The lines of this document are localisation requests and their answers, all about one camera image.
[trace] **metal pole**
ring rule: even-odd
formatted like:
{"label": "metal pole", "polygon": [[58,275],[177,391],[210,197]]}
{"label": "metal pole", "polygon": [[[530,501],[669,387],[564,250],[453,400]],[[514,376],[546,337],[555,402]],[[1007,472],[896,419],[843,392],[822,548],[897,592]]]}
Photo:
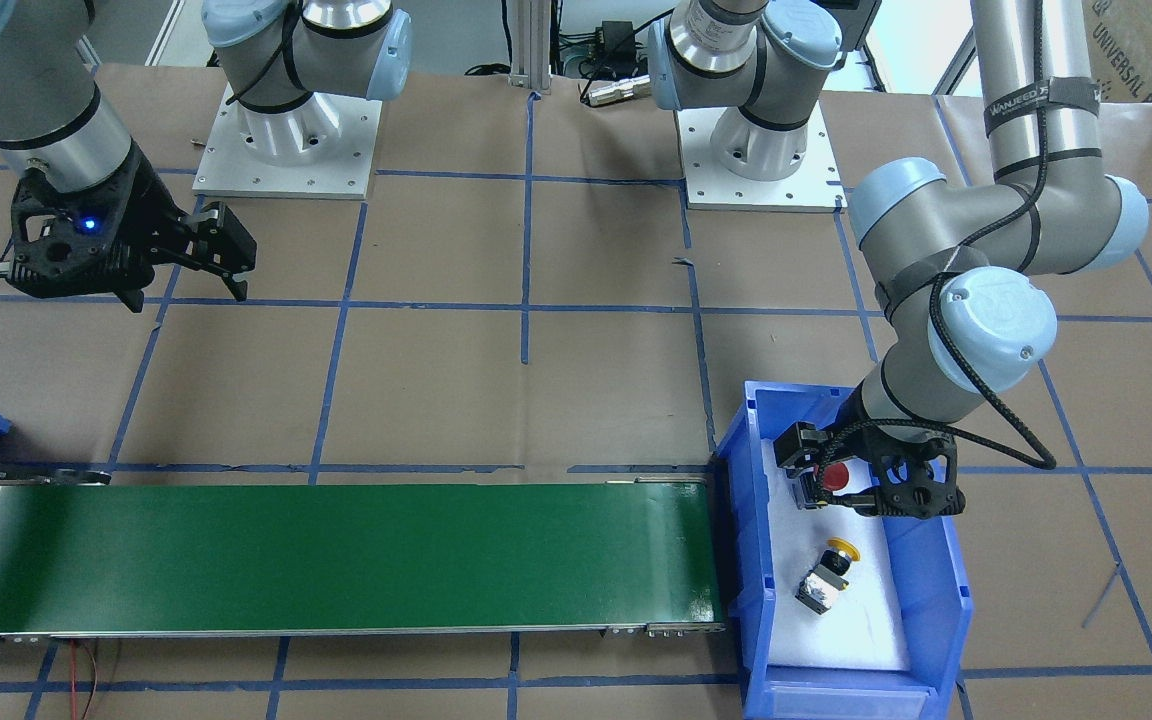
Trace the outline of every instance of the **metal pole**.
{"label": "metal pole", "polygon": [[941,81],[937,82],[932,94],[954,94],[958,83],[963,82],[963,76],[968,74],[968,68],[972,67],[972,60],[975,60],[975,28],[969,28],[963,44],[958,45],[958,50],[955,51],[950,65],[945,68],[945,74],[942,74]]}
{"label": "metal pole", "polygon": [[78,51],[78,56],[83,60],[84,65],[91,65],[93,68],[100,65],[100,55],[96,53],[96,46],[92,45],[92,41],[85,35],[79,37],[78,41],[74,44],[74,50]]}
{"label": "metal pole", "polygon": [[550,0],[516,0],[513,13],[513,63],[509,83],[550,93]]}

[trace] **grid of blue tape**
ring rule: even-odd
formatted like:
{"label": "grid of blue tape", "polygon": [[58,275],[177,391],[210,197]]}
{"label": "grid of blue tape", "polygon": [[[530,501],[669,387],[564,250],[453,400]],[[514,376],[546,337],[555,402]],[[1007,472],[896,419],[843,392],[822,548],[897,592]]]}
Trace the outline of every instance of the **grid of blue tape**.
{"label": "grid of blue tape", "polygon": [[[522,469],[522,465],[364,465],[364,464],[326,464],[321,461],[324,438],[329,425],[329,411],[332,411],[332,397],[335,388],[335,374],[338,373],[340,348],[344,340],[347,319],[351,309],[429,309],[429,310],[494,310],[518,313],[521,318],[520,359],[526,364],[529,361],[529,325],[531,313],[581,313],[581,311],[599,311],[599,313],[668,313],[690,314],[692,317],[696,341],[696,359],[699,369],[699,385],[704,401],[705,420],[707,422],[710,448],[713,448],[717,440],[717,425],[714,425],[713,406],[708,393],[708,364],[705,359],[704,341],[704,318],[708,314],[817,314],[817,316],[850,316],[859,320],[861,331],[864,333],[865,344],[870,354],[870,359],[877,361],[877,347],[870,320],[882,318],[882,313],[867,310],[864,306],[863,288],[861,288],[859,275],[852,262],[851,252],[847,247],[846,229],[842,225],[841,209],[833,213],[838,242],[846,260],[847,273],[849,273],[851,290],[855,300],[855,309],[831,310],[831,309],[776,309],[776,306],[704,306],[700,303],[698,278],[694,266],[687,268],[689,278],[690,305],[689,306],[627,306],[627,305],[535,305],[530,297],[530,240],[531,240],[531,210],[532,210],[532,187],[536,182],[558,183],[586,183],[586,184],[611,184],[611,185],[667,185],[676,187],[680,199],[680,213],[682,218],[682,247],[690,249],[691,232],[687,223],[685,211],[685,187],[676,179],[584,179],[544,176],[532,172],[535,165],[535,103],[540,100],[540,96],[531,94],[526,98],[526,164],[522,174],[509,173],[456,173],[456,172],[425,172],[425,170],[394,170],[379,169],[378,176],[404,176],[404,177],[433,177],[433,179],[494,179],[494,181],[522,182],[525,183],[524,202],[524,268],[522,268],[521,300],[517,304],[472,304],[472,302],[384,302],[384,301],[359,301],[351,300],[353,283],[355,283],[358,263],[361,263],[362,238],[364,238],[367,205],[362,204],[358,213],[358,222],[353,238],[351,258],[346,278],[346,286],[339,301],[333,300],[249,300],[248,306],[336,306],[339,310],[338,327],[335,328],[332,356],[329,356],[328,378],[323,393],[323,406],[319,418],[319,427],[314,437],[314,454],[310,464],[262,464],[262,465],[225,465],[225,464],[137,464],[137,462],[120,462],[118,455],[131,423],[132,410],[136,406],[141,386],[145,381],[147,366],[154,355],[157,339],[162,325],[168,318],[170,306],[174,305],[229,305],[228,300],[198,300],[198,297],[175,297],[175,286],[177,286],[179,268],[174,268],[168,286],[161,297],[150,297],[146,300],[147,306],[157,305],[156,328],[147,339],[145,354],[142,356],[141,367],[137,370],[136,379],[132,381],[131,393],[129,393],[122,420],[115,435],[115,441],[109,450],[109,460],[106,462],[94,462],[88,468],[108,471],[195,471],[205,473],[206,471],[230,471],[242,470],[251,473],[287,473],[287,471],[298,471],[306,473],[308,483],[316,484],[320,473],[493,473],[502,469]],[[963,156],[961,154],[956,138],[950,127],[946,122],[940,100],[934,100],[937,116],[940,118],[945,136],[950,143],[957,168],[968,184],[972,184],[972,179],[968,173]],[[0,170],[8,170],[6,165],[0,165]],[[188,168],[160,168],[165,174],[195,174]],[[1138,251],[1137,262],[1146,273],[1152,286],[1152,268],[1146,259]],[[20,295],[0,295],[0,302],[96,302],[96,304],[108,304],[118,302],[114,297],[71,297],[71,300],[31,300],[31,297]],[[1122,314],[1061,314],[1062,323],[1152,323],[1152,316],[1122,316]],[[1073,473],[1083,479],[1087,495],[1091,498],[1098,523],[1105,536],[1107,547],[1112,556],[1117,562],[1123,562],[1123,556],[1119,552],[1117,543],[1112,532],[1111,523],[1102,510],[1100,498],[1097,495],[1093,478],[1102,473],[1152,473],[1152,467],[1093,467],[1083,461],[1079,450],[1078,439],[1074,435],[1074,430],[1064,414],[1064,406],[1061,404],[1056,386],[1052,381],[1051,373],[1046,364],[1039,364],[1043,380],[1046,382],[1053,406],[1064,429],[1073,454],[1074,465],[1062,467],[1053,473]],[[38,462],[37,465],[55,465],[47,462]],[[568,473],[703,473],[707,470],[705,465],[575,465],[568,468]],[[1030,468],[1011,467],[964,467],[964,473],[1038,473],[1039,470]],[[1132,578],[1126,564],[1121,566],[1121,579],[1130,602],[1132,602],[1135,615],[1137,615],[1140,630],[1149,644],[1152,655],[1152,629],[1149,628],[1149,620],[1144,614],[1139,597],[1135,592]],[[37,680],[33,682],[0,682],[0,694],[31,694],[31,700],[26,706],[24,720],[33,720],[41,697],[45,694],[69,692],[69,683],[52,682],[48,680],[51,667],[56,659],[59,643],[52,642],[47,647]],[[275,655],[274,674],[270,680],[220,680],[220,682],[145,682],[145,680],[119,680],[113,683],[101,683],[103,692],[229,692],[250,691],[268,692],[270,704],[266,710],[266,719],[274,720],[278,717],[280,694],[285,691],[328,691],[328,689],[503,689],[508,694],[507,720],[517,719],[517,692],[521,688],[561,688],[561,687],[634,687],[634,685],[680,685],[680,684],[736,684],[738,676],[732,674],[702,674],[702,675],[627,675],[627,676],[600,676],[600,675],[576,675],[554,676],[553,679],[530,679],[522,680],[518,676],[520,664],[520,635],[509,635],[509,669],[499,679],[329,679],[329,680],[285,680],[285,666],[287,657],[291,651],[291,638],[279,639]],[[1152,676],[1151,665],[1112,665],[1112,666],[1055,666],[1055,667],[996,667],[995,669],[964,669],[960,674],[957,694],[961,711],[970,720],[973,717],[972,703],[970,703],[968,684],[970,680],[983,679],[1069,679],[1070,676]],[[86,691],[90,683],[79,683],[81,691]]]}

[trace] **red wire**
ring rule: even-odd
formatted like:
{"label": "red wire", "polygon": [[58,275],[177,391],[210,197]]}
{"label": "red wire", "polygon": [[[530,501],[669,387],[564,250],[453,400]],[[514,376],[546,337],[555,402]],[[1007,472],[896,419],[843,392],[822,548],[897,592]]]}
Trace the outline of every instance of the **red wire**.
{"label": "red wire", "polygon": [[74,641],[69,641],[69,720],[78,720],[78,662],[74,660]]}

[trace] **cardboard box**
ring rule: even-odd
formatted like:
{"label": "cardboard box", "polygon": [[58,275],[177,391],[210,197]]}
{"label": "cardboard box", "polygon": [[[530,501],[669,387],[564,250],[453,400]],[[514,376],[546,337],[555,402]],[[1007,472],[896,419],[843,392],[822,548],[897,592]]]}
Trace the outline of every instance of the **cardboard box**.
{"label": "cardboard box", "polygon": [[1084,0],[1092,74],[1107,103],[1152,103],[1152,0]]}

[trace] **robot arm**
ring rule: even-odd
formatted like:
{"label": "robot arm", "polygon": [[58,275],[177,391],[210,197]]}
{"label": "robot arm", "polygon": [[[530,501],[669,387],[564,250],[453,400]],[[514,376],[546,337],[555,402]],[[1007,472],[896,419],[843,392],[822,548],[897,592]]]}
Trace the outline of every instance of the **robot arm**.
{"label": "robot arm", "polygon": [[20,176],[0,278],[35,297],[113,291],[141,311],[154,265],[236,275],[256,243],[220,202],[187,217],[73,45],[91,1],[0,0],[0,156]]}
{"label": "robot arm", "polygon": [[411,67],[411,17],[391,0],[206,0],[202,23],[247,150],[275,167],[338,154],[329,96],[392,100]]}
{"label": "robot arm", "polygon": [[838,22],[810,0],[684,0],[647,36],[657,105],[728,108],[710,145],[755,181],[799,167],[820,88],[844,58]]}
{"label": "robot arm", "polygon": [[[1137,187],[1102,172],[1078,1],[972,7],[996,183],[952,188],[932,162],[914,158],[856,188],[852,229],[899,340],[835,423],[799,424],[778,439],[778,461],[799,470],[808,505],[918,518],[963,510],[952,434],[969,433],[948,424],[986,401],[1039,457],[1009,455],[1054,467],[996,400],[1056,338],[1056,311],[1026,275],[1105,268],[1132,255],[1149,227]],[[878,484],[861,497],[833,497],[817,475],[849,456],[866,460]]]}

